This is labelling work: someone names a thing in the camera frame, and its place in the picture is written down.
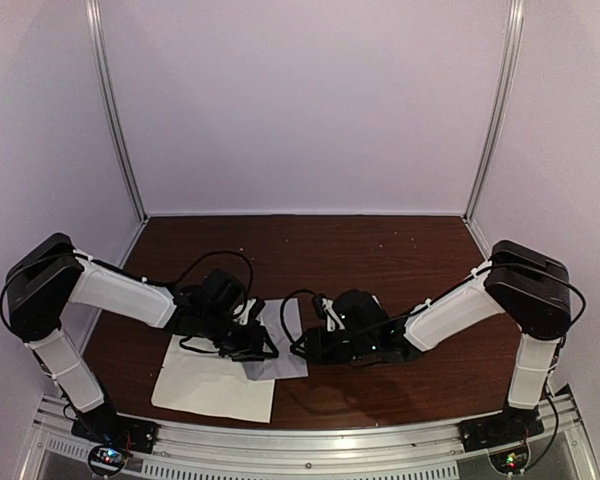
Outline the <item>grey envelope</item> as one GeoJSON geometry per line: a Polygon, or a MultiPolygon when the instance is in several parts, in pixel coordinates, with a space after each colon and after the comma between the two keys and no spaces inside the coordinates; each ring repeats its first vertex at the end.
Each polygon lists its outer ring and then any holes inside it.
{"type": "Polygon", "coordinates": [[[307,364],[290,352],[291,341],[284,333],[280,321],[282,303],[282,299],[266,300],[265,307],[258,317],[279,349],[277,359],[264,360],[264,372],[258,381],[295,379],[308,376],[307,364]]]}

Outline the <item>white letter sheet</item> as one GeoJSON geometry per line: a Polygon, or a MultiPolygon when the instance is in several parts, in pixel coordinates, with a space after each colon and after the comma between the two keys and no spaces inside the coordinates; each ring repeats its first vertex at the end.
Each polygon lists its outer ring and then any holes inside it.
{"type": "Polygon", "coordinates": [[[249,361],[243,363],[246,377],[251,381],[258,381],[264,372],[264,361],[249,361]]]}

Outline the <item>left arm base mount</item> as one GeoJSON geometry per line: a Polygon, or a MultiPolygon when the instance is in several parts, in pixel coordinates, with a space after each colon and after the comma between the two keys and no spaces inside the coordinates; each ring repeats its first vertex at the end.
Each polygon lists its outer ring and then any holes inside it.
{"type": "Polygon", "coordinates": [[[135,454],[153,452],[158,433],[155,422],[122,416],[119,424],[118,433],[98,435],[81,419],[73,422],[73,436],[95,443],[86,463],[96,477],[109,479],[121,473],[135,454]]]}

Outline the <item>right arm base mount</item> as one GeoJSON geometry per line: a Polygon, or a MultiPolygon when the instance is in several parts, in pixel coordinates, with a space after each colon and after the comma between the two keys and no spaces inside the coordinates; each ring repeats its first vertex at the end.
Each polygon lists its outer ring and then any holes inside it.
{"type": "Polygon", "coordinates": [[[486,450],[491,466],[499,474],[522,474],[531,463],[529,440],[545,431],[542,421],[530,417],[490,417],[462,421],[459,425],[464,451],[486,450]]]}

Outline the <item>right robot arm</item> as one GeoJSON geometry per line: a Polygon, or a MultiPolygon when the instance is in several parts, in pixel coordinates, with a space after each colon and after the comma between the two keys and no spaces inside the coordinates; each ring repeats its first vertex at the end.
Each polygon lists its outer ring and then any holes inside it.
{"type": "Polygon", "coordinates": [[[335,299],[313,295],[324,324],[292,339],[290,351],[315,365],[407,363],[483,320],[506,314],[521,339],[505,407],[492,430],[510,442],[537,418],[554,359],[577,320],[571,313],[577,292],[562,262],[501,240],[458,284],[395,317],[375,295],[359,289],[335,299]]]}

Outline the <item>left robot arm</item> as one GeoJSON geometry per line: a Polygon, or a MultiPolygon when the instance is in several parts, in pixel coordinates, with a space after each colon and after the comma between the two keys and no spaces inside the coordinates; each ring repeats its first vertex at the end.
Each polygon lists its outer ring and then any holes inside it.
{"type": "Polygon", "coordinates": [[[66,332],[77,310],[110,313],[186,340],[201,338],[215,355],[262,362],[279,355],[258,316],[264,300],[251,283],[223,269],[187,285],[134,275],[54,233],[12,266],[0,291],[0,318],[69,400],[78,421],[103,444],[117,442],[124,424],[104,385],[66,332]]]}

